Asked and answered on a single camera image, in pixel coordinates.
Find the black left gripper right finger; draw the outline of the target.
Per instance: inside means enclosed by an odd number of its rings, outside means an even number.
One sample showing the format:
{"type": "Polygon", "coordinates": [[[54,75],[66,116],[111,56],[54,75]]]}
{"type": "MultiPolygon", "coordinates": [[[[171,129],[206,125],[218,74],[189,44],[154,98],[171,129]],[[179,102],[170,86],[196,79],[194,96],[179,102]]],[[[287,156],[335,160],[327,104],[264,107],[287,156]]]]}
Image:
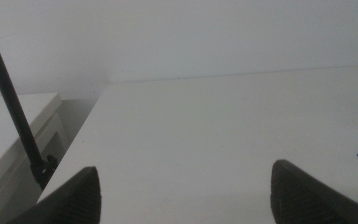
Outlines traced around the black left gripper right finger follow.
{"type": "Polygon", "coordinates": [[[291,162],[272,166],[270,208],[275,223],[358,223],[358,203],[291,162]]]}

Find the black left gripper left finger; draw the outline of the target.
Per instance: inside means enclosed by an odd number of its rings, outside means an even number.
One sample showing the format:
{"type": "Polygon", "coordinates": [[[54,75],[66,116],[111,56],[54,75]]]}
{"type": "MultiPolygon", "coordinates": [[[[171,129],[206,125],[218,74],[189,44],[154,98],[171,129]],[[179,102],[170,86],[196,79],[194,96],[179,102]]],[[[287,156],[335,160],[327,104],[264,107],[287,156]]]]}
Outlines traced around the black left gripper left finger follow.
{"type": "Polygon", "coordinates": [[[99,224],[101,187],[95,167],[85,167],[12,224],[99,224]]]}

